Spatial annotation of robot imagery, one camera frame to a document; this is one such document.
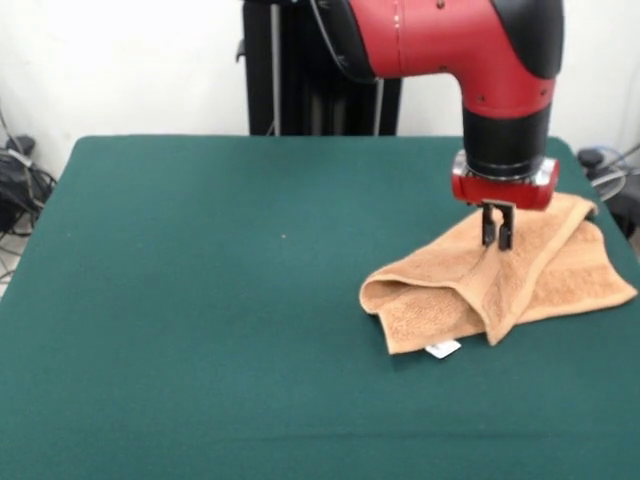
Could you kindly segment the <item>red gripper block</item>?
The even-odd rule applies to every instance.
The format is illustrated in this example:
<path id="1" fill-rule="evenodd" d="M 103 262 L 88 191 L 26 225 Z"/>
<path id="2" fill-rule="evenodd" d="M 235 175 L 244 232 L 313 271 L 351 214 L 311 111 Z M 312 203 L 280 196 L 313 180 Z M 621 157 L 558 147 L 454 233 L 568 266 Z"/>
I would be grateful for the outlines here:
<path id="1" fill-rule="evenodd" d="M 526 181 L 495 181 L 468 175 L 466 171 L 453 171 L 451 175 L 453 195 L 456 199 L 473 205 L 482 204 L 481 240 L 483 246 L 491 246 L 496 240 L 496 223 L 493 205 L 502 214 L 499 228 L 500 250 L 513 248 L 515 208 L 544 210 L 554 192 L 554 171 L 541 172 Z"/>

